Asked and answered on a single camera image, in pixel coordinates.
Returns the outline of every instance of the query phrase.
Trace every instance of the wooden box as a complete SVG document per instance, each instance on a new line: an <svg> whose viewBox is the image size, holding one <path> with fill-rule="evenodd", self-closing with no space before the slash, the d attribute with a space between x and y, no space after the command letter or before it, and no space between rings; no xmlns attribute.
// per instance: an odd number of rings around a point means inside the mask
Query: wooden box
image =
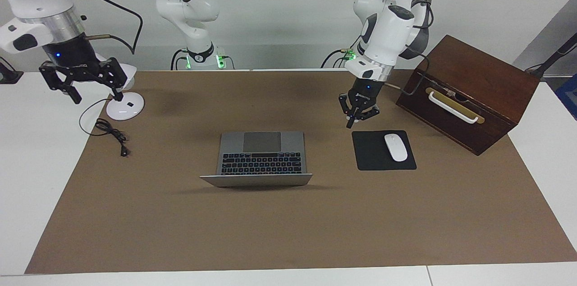
<svg viewBox="0 0 577 286"><path fill-rule="evenodd" d="M476 155L517 126L539 79L451 36L429 53L430 67L397 105ZM412 92L423 60L404 87Z"/></svg>

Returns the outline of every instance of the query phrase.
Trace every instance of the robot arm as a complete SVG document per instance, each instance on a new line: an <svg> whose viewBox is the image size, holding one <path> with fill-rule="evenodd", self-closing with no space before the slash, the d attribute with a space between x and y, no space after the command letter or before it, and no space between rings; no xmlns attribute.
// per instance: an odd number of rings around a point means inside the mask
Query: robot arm
<svg viewBox="0 0 577 286"><path fill-rule="evenodd" d="M376 98L398 57L411 59L425 50L430 0L355 0L354 11L363 31L357 58L344 66L357 79L348 93L339 96L348 128L379 114Z"/></svg>
<svg viewBox="0 0 577 286"><path fill-rule="evenodd" d="M218 18L219 7L214 0L156 0L156 9L184 35L189 62L195 68L225 66L220 58L223 51L212 43L204 26Z"/></svg>
<svg viewBox="0 0 577 286"><path fill-rule="evenodd" d="M8 0L16 18L0 28L0 47L13 54L41 46L49 57L39 70L52 90L81 97L75 81L96 81L122 100L127 77L114 58L100 61L86 39L71 0ZM64 74L61 80L56 72Z"/></svg>

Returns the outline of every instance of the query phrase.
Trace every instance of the computer mouse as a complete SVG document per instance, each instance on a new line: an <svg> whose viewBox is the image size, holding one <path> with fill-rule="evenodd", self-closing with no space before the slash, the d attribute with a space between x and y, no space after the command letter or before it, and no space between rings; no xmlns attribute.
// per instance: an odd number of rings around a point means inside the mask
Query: computer mouse
<svg viewBox="0 0 577 286"><path fill-rule="evenodd" d="M386 134L385 144L389 149L389 153L396 162L403 162L408 158L407 148L403 140L397 134Z"/></svg>

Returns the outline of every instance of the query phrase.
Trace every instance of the white wall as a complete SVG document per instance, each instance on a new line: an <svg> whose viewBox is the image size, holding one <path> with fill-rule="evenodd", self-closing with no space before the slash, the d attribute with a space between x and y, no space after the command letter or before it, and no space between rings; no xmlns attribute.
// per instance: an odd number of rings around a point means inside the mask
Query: white wall
<svg viewBox="0 0 577 286"><path fill-rule="evenodd" d="M525 69L541 64L575 33L577 33L577 0L569 0L513 62L513 65ZM560 58L545 73L546 76L574 74L577 74L577 51Z"/></svg>
<svg viewBox="0 0 577 286"><path fill-rule="evenodd" d="M97 51L146 69L167 69L179 32L156 14L155 0L115 0L144 17L137 55L114 41L94 42ZM209 23L213 40L234 57L237 68L313 68L328 52L348 47L361 24L353 0L218 0L220 17ZM89 35L113 33L132 39L136 19L100 0L75 0L86 14ZM429 50L446 34L453 35L506 62L513 62L567 0L433 0L435 24ZM0 0L0 23L12 18ZM35 70L45 59L41 50L6 55L19 69ZM413 68L415 62L401 62Z"/></svg>

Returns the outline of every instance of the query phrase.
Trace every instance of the keyboard key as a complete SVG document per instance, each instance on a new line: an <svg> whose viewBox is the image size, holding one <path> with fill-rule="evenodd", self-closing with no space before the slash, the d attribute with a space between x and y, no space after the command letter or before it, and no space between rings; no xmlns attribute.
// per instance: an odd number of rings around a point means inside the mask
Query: keyboard key
<svg viewBox="0 0 577 286"><path fill-rule="evenodd" d="M270 157L277 157L278 153L253 153L253 158L270 158Z"/></svg>

